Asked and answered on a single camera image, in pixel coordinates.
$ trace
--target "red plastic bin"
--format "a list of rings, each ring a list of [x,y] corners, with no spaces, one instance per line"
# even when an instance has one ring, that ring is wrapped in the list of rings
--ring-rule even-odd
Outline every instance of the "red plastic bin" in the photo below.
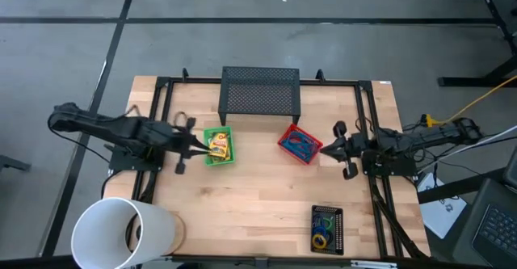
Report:
[[[300,159],[298,156],[296,156],[295,154],[291,153],[289,150],[285,149],[283,146],[282,146],[282,141],[287,139],[289,137],[289,134],[291,134],[291,132],[300,132],[304,135],[306,135],[307,137],[309,137],[311,140],[313,140],[315,143],[316,143],[316,153],[313,154],[313,156],[310,158],[309,162],[305,162],[304,160]],[[280,148],[282,150],[284,150],[285,152],[287,152],[289,155],[293,156],[296,160],[304,163],[305,165],[308,165],[310,164],[310,162],[313,161],[313,159],[316,157],[317,153],[320,151],[320,148],[323,146],[323,143],[321,143],[317,138],[315,138],[313,135],[309,134],[308,132],[302,130],[301,128],[299,128],[298,126],[296,126],[295,124],[291,124],[288,128],[288,130],[284,133],[284,135],[280,138],[280,140],[278,140],[278,146],[280,146]]]

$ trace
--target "metal mesh platform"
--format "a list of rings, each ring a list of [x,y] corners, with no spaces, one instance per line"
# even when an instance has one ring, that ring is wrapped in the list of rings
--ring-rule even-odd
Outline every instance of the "metal mesh platform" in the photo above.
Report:
[[[226,114],[292,116],[300,118],[300,70],[223,67],[219,117]]]

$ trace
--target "concrete floor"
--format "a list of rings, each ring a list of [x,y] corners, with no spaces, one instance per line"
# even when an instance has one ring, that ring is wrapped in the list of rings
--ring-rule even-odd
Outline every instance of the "concrete floor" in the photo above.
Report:
[[[0,16],[118,17],[124,0],[0,0]],[[513,26],[514,0],[495,0]],[[129,17],[489,17],[483,0],[133,0]],[[0,24],[0,154],[30,162],[28,173],[0,175],[0,259],[37,254],[73,145],[45,126],[53,105],[87,108],[115,25]],[[510,56],[495,28],[304,24],[126,25],[99,112],[124,111],[135,75],[220,76],[223,65],[292,67],[312,78],[389,80],[403,124],[422,113],[443,119],[487,89],[438,88],[439,76],[481,76]],[[464,115],[486,133],[510,127],[512,89]],[[107,155],[102,142],[90,147]],[[515,143],[476,149],[452,163],[487,171],[504,166]],[[56,254],[70,254],[80,214],[99,199],[106,163],[87,153]],[[451,182],[471,176],[441,166]]]

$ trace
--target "yellow package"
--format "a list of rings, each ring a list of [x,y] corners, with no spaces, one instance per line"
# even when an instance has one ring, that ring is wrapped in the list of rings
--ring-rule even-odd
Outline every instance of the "yellow package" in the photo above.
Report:
[[[212,160],[214,162],[224,162],[224,161],[228,161],[229,159],[230,159],[230,149],[226,150],[226,157],[224,159],[223,158],[218,158],[218,157],[212,158]]]
[[[210,144],[208,147],[210,148],[210,153],[208,155],[225,159],[226,154],[228,153],[228,134],[225,132],[216,132],[212,139],[209,141]]]

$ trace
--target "green basket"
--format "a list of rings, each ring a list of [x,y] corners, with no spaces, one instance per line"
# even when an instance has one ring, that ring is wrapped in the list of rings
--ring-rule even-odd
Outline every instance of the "green basket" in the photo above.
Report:
[[[229,152],[230,157],[228,161],[221,161],[221,162],[214,162],[210,156],[207,155],[207,157],[204,159],[204,164],[207,166],[215,166],[215,165],[221,165],[221,164],[229,164],[235,162],[235,152],[233,151],[233,135],[232,135],[232,129],[231,127],[219,127],[219,128],[206,128],[203,131],[203,138],[204,138],[204,144],[208,146],[208,138],[215,132],[226,132],[229,135]]]

